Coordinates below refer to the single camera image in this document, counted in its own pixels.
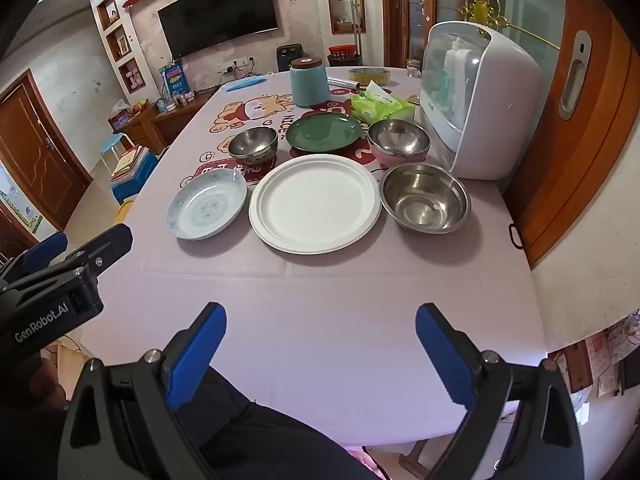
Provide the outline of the blue patterned porcelain plate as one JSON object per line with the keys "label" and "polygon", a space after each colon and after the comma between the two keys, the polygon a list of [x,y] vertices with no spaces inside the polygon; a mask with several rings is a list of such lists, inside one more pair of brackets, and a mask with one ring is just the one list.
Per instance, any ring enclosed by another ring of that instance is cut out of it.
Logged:
{"label": "blue patterned porcelain plate", "polygon": [[168,230],[178,240],[206,240],[230,226],[246,198],[241,170],[212,169],[192,179],[174,197],[167,211]]}

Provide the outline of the large steel bowl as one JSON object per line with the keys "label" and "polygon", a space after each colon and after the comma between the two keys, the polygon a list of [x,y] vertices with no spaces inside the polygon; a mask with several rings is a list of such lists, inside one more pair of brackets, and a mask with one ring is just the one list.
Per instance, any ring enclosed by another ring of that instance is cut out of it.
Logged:
{"label": "large steel bowl", "polygon": [[471,197],[464,185],[435,165],[407,162],[387,170],[378,184],[384,209],[403,229],[444,235],[471,217]]}

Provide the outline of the small steel bowl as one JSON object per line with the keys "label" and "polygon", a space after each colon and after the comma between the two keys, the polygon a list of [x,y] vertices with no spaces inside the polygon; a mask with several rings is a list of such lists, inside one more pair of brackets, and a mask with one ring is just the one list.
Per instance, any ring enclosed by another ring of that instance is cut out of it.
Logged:
{"label": "small steel bowl", "polygon": [[238,133],[229,143],[229,155],[245,166],[262,166],[277,156],[278,134],[270,127],[253,127]]}

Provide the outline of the white paper plate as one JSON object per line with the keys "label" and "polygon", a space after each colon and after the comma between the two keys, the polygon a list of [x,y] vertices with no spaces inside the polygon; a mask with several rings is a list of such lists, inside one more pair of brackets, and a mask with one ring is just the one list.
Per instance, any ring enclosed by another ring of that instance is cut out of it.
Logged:
{"label": "white paper plate", "polygon": [[270,171],[250,196],[255,234],[279,252],[312,256],[358,242],[382,210],[378,181],[346,157],[300,156]]}

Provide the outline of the pink steel bowl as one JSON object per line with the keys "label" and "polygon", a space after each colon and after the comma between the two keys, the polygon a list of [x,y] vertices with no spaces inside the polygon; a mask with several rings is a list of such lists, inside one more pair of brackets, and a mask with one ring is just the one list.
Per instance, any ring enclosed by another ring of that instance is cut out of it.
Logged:
{"label": "pink steel bowl", "polygon": [[424,128],[402,119],[384,119],[370,125],[370,149],[382,168],[406,162],[425,162],[431,140]]}

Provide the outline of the green ceramic plate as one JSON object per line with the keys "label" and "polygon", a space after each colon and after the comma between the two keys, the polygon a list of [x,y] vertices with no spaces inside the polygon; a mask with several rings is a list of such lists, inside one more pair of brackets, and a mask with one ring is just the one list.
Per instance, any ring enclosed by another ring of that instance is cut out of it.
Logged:
{"label": "green ceramic plate", "polygon": [[297,151],[327,153],[346,148],[361,135],[360,122],[352,116],[319,113],[293,122],[285,133],[285,139]]}

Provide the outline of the brown wooden door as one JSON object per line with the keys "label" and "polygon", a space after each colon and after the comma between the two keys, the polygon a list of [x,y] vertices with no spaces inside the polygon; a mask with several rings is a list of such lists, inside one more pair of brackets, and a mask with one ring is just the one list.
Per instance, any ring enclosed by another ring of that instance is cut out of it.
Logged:
{"label": "brown wooden door", "polygon": [[1,92],[1,161],[26,197],[62,231],[92,177],[53,120],[25,70]]}

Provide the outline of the blue stool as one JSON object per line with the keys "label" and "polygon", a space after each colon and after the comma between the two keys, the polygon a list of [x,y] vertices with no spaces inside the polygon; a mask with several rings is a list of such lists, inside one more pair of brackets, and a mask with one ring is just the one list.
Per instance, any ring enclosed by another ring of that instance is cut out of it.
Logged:
{"label": "blue stool", "polygon": [[100,161],[106,170],[113,171],[122,155],[133,147],[134,142],[127,133],[114,132],[100,147]]}

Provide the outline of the blue pencil case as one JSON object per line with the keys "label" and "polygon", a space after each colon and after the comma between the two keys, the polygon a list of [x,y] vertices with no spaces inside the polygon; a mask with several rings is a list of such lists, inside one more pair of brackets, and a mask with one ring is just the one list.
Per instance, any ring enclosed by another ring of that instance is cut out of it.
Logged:
{"label": "blue pencil case", "polygon": [[271,77],[272,77],[271,74],[254,75],[254,76],[247,76],[235,81],[230,81],[228,82],[228,84],[224,85],[224,91],[231,92],[231,91],[240,90],[244,88],[250,88],[250,87],[256,86],[256,84],[262,84],[263,82],[267,81]]}

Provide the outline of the white bottle sterilizer appliance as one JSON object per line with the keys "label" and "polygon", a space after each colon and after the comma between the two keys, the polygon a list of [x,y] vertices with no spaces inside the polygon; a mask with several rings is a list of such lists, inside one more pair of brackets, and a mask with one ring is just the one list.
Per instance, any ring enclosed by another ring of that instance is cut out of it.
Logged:
{"label": "white bottle sterilizer appliance", "polygon": [[536,61],[500,32],[462,21],[435,24],[414,113],[432,141],[431,160],[460,179],[508,176],[532,128],[541,86]]}

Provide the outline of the green tissue pack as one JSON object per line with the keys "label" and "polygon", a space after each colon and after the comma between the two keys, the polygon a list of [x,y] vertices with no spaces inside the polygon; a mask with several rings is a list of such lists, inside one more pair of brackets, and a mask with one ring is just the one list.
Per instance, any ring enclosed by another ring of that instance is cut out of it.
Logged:
{"label": "green tissue pack", "polygon": [[352,97],[350,109],[352,116],[369,126],[386,119],[411,122],[414,118],[414,105],[392,96],[374,81],[370,81],[367,88]]}

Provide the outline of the black small heater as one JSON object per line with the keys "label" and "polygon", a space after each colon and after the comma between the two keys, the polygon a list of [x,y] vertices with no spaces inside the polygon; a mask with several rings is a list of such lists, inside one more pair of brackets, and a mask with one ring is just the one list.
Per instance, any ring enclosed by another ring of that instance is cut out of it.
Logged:
{"label": "black small heater", "polygon": [[276,59],[279,72],[287,72],[291,68],[291,64],[298,58],[302,58],[305,55],[303,46],[296,42],[296,44],[284,44],[277,47]]}

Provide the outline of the yellow sponge pack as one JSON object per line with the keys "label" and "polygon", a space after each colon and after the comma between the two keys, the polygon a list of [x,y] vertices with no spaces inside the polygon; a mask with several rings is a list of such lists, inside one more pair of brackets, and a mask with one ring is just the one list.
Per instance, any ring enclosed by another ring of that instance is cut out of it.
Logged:
{"label": "yellow sponge pack", "polygon": [[353,67],[348,74],[349,79],[360,87],[367,87],[371,82],[382,87],[390,82],[390,71],[384,67]]}

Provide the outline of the plastic wrap roll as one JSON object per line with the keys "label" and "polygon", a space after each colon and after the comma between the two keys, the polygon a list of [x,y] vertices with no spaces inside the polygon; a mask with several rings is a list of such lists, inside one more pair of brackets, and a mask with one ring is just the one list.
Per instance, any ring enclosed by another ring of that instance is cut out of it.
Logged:
{"label": "plastic wrap roll", "polygon": [[360,84],[358,84],[357,81],[334,78],[334,77],[329,77],[328,83],[330,86],[333,86],[336,88],[343,88],[343,89],[349,89],[349,90],[358,90],[360,88]]}

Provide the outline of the glass cup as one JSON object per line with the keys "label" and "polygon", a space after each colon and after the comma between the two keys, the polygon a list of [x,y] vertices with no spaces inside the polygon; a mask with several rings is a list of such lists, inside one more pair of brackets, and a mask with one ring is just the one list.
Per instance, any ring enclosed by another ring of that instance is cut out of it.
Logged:
{"label": "glass cup", "polygon": [[408,58],[406,64],[407,76],[411,78],[420,78],[421,73],[421,61],[415,58]]}

